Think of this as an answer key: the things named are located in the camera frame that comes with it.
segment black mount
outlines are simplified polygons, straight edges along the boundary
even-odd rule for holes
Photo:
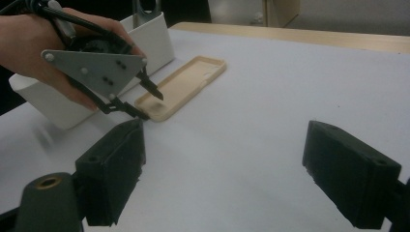
[[[384,218],[391,232],[410,231],[410,180],[397,178],[401,165],[332,125],[310,121],[303,166],[361,229],[380,229]]]
[[[76,171],[53,173],[26,186],[20,207],[0,216],[0,231],[82,231],[118,219],[145,164],[142,121],[120,124],[76,162]]]

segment white box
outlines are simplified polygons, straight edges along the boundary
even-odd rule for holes
[[[132,16],[122,20],[121,23],[135,44],[147,56],[147,73],[149,75],[173,60],[174,51],[163,13],[135,29],[132,29]],[[58,91],[37,79],[15,74],[9,79],[9,82],[15,92],[19,93],[60,129],[72,128],[94,113],[82,105],[68,100]],[[134,78],[122,93],[131,89],[138,82],[139,79]]]

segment white surface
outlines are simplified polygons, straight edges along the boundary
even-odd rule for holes
[[[410,177],[410,55],[170,36],[176,59],[155,82],[197,55],[223,59],[227,70],[165,122],[144,123],[147,164],[119,224],[86,231],[361,231],[302,167],[309,120],[354,134],[401,163],[402,182]],[[137,86],[124,99],[143,93]],[[18,205],[30,181],[74,172],[75,159],[129,119],[99,112],[63,131],[27,103],[0,117],[1,211]]]

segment screw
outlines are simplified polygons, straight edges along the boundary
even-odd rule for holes
[[[88,74],[87,68],[81,68],[81,73],[82,74]]]
[[[54,55],[51,54],[51,53],[47,53],[47,54],[44,56],[44,59],[45,59],[46,61],[48,61],[48,62],[52,62],[52,61],[54,61]]]

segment hand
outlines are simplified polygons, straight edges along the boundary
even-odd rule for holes
[[[120,22],[110,18],[84,14],[73,9],[64,12],[81,17],[121,36],[129,44],[132,39]],[[79,37],[96,34],[84,27],[74,25]],[[65,95],[69,100],[96,110],[94,102],[74,88],[65,74],[56,70],[41,57],[45,49],[64,49],[53,27],[46,19],[34,14],[0,16],[0,64],[14,73],[38,79]],[[132,54],[143,55],[137,47]]]

